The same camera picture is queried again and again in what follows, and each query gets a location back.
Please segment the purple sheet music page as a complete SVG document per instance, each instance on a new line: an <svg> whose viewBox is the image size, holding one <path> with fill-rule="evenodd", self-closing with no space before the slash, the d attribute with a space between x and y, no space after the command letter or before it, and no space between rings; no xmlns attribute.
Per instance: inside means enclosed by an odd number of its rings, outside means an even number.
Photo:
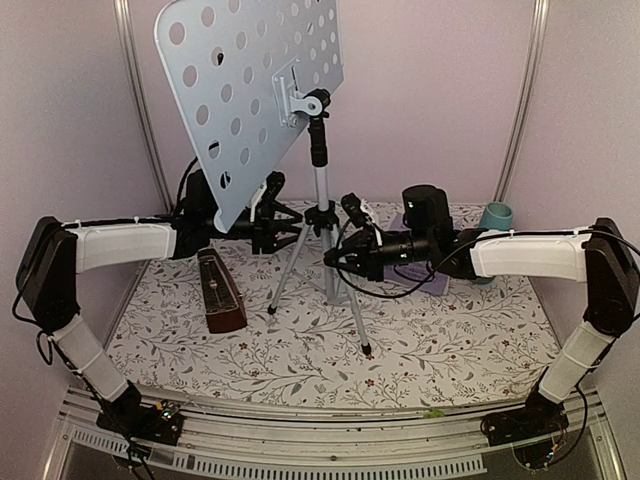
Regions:
<svg viewBox="0 0 640 480"><path fill-rule="evenodd" d="M406 231L403 214L396 213L388 225L389 231ZM407 265L394 265L384 267L384 278L388 282L403 287L414 287L429 274L429 267L425 262L415 262ZM441 273L435 273L433 278L420 286L419 291L442 296L448 292L449 278Z"/></svg>

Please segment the light blue music stand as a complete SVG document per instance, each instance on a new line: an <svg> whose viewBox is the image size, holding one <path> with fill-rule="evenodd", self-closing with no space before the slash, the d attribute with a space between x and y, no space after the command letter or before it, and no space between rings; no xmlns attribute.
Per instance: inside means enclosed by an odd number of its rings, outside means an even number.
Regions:
<svg viewBox="0 0 640 480"><path fill-rule="evenodd" d="M174 1L155 43L191 145L228 232L297 138L307 134L316 203L304 233L335 245L324 122L342 83L333 1Z"/></svg>

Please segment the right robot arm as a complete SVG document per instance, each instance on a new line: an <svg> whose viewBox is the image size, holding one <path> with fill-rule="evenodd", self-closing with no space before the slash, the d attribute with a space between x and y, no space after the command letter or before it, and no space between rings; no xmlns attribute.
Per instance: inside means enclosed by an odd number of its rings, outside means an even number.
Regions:
<svg viewBox="0 0 640 480"><path fill-rule="evenodd" d="M431 274L455 279L526 276L586 284L582 322L517 415L524 435L539 435L554 422L554 405L568 397L637 320L637 251L609 218L573 230L458 230L443 190L416 185L405 189L402 199L404 230L383 231L356 195L344 196L341 206L357 230L325 253L325 265L341 276L353 274L369 281L383 280L387 266L424 262Z"/></svg>

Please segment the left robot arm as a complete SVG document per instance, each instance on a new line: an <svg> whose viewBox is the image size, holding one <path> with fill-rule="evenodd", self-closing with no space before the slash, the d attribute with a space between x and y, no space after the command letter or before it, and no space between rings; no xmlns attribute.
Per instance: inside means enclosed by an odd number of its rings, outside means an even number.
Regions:
<svg viewBox="0 0 640 480"><path fill-rule="evenodd" d="M128 434L148 426L148 412L131 397L134 388L81 317L76 277L88 270L146 260L190 258L214 239L247 240L254 254L272 254L294 243L302 215L278 201L285 183L273 172L243 207L228 232L215 228L218 206L202 171L183 175L169 214L63 223L38 220L16 274L17 303L94 391L110 402L111 419Z"/></svg>

